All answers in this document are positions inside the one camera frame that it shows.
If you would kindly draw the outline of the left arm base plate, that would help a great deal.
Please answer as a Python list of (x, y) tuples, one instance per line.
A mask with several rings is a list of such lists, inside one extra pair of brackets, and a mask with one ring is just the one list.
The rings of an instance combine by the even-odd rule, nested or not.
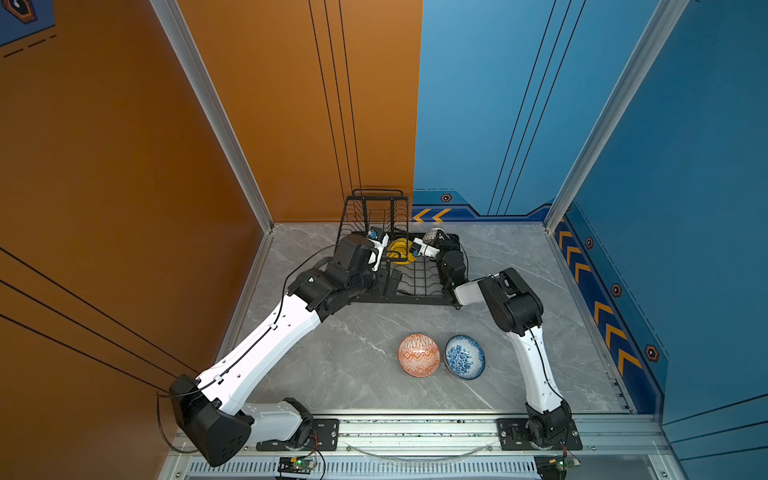
[(312, 421), (306, 439), (277, 441), (270, 440), (256, 444), (260, 452), (310, 451), (318, 448), (321, 452), (336, 451), (339, 440), (340, 421), (337, 418), (319, 418)]

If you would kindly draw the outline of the blue white floral bowl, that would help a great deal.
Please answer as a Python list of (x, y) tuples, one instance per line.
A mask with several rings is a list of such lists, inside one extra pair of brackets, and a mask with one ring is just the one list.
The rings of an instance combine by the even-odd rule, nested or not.
[(484, 351), (470, 336), (451, 337), (446, 343), (444, 355), (450, 372), (463, 380), (475, 380), (484, 373), (486, 366)]

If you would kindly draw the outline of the aluminium corner post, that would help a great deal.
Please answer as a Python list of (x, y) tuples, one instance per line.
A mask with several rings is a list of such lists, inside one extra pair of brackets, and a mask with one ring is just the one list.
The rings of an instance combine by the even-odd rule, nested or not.
[(179, 3), (151, 0), (150, 4), (256, 220), (265, 233), (271, 234), (274, 220)]
[(569, 170), (543, 225), (555, 231), (635, 97), (689, 0), (659, 1)]

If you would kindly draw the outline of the black white patterned bowl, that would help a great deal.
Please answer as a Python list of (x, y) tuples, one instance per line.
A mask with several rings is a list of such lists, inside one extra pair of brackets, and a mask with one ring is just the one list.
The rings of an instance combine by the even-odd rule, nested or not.
[(442, 228), (432, 228), (422, 236), (422, 241), (425, 245), (438, 248), (441, 245), (445, 231)]

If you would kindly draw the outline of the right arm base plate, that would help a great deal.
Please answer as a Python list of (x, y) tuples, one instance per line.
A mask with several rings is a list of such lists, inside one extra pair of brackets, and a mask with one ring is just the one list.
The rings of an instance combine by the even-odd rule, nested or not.
[(503, 417), (496, 420), (496, 428), (503, 451), (555, 451), (565, 447), (568, 451), (581, 451), (584, 446), (574, 421), (551, 438), (547, 445), (534, 442), (527, 429), (527, 418)]

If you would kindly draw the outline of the aluminium corner post left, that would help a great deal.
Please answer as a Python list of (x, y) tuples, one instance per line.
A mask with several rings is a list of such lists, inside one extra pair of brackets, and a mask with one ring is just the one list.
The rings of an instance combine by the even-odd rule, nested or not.
[(271, 234), (274, 220), (179, 3), (151, 0), (150, 4), (256, 220), (265, 233)]

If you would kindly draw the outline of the yellow bowl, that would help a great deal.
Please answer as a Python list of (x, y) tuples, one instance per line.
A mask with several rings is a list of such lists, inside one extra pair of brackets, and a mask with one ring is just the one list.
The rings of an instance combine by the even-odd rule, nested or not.
[(386, 259), (395, 265), (409, 265), (416, 261), (412, 253), (412, 242), (406, 238), (398, 238), (392, 241), (386, 250)]

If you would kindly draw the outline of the aluminium corner post right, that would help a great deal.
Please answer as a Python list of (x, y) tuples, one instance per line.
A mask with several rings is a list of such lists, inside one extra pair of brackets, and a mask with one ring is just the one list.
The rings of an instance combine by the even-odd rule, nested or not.
[(659, 1), (569, 170), (543, 225), (555, 231), (635, 97), (689, 0)]

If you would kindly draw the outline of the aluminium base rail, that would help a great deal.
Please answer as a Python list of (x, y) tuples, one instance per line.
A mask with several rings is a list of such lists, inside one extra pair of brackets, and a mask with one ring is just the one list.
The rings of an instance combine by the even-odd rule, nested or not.
[[(577, 414), (584, 448), (568, 451), (503, 451), (496, 420), (521, 415), (495, 411), (331, 411), (319, 418), (340, 421), (336, 451), (260, 452), (256, 444), (230, 461), (210, 466), (200, 454), (169, 453), (163, 479), (540, 479), (535, 457), (575, 456), (581, 466), (567, 479), (683, 479), (685, 473), (661, 427), (649, 415)], [(308, 478), (277, 475), (280, 457), (311, 457)]]

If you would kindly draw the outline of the left green circuit board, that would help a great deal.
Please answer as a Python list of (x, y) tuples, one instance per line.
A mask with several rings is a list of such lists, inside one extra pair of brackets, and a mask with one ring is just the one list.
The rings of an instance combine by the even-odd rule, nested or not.
[(317, 468), (317, 461), (311, 457), (280, 457), (277, 475), (291, 478), (308, 478)]

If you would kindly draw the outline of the green circuit board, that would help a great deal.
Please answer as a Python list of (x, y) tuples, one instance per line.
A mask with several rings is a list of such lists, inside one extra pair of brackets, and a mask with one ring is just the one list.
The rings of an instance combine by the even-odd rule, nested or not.
[(311, 457), (280, 457), (277, 475), (291, 478), (308, 478), (317, 468), (317, 461)]
[(575, 456), (535, 457), (534, 460), (541, 480), (566, 480), (569, 471), (581, 466), (581, 460)]

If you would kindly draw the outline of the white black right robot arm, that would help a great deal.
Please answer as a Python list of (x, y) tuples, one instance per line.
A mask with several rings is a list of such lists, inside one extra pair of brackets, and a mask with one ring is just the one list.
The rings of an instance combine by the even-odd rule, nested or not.
[(455, 242), (417, 239), (410, 251), (436, 262), (442, 289), (456, 307), (485, 304), (511, 341), (523, 375), (530, 442), (538, 449), (564, 447), (575, 432), (572, 409), (557, 387), (544, 346), (539, 296), (513, 268), (470, 280), (464, 251)]

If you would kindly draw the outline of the orange white patterned bowl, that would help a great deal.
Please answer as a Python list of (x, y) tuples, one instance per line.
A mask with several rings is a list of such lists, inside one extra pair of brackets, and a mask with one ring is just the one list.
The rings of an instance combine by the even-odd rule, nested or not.
[(399, 345), (398, 361), (401, 369), (409, 376), (426, 378), (438, 370), (441, 363), (440, 350), (429, 336), (412, 334)]

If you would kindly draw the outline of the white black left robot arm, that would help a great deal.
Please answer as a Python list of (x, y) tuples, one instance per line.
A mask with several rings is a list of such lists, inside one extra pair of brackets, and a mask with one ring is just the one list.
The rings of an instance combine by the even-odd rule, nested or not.
[(379, 285), (390, 242), (383, 229), (372, 227), (340, 238), (330, 257), (313, 253), (286, 276), (275, 309), (240, 344), (196, 377), (174, 380), (165, 396), (175, 421), (210, 466), (227, 463), (252, 443), (309, 443), (313, 416), (299, 401), (247, 400), (299, 340)]

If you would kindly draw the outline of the right green circuit board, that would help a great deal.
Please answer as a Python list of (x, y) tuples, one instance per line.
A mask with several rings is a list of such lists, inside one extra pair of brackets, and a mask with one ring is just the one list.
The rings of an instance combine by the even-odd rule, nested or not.
[(541, 480), (566, 480), (569, 471), (581, 466), (581, 460), (575, 456), (535, 457), (534, 460)]

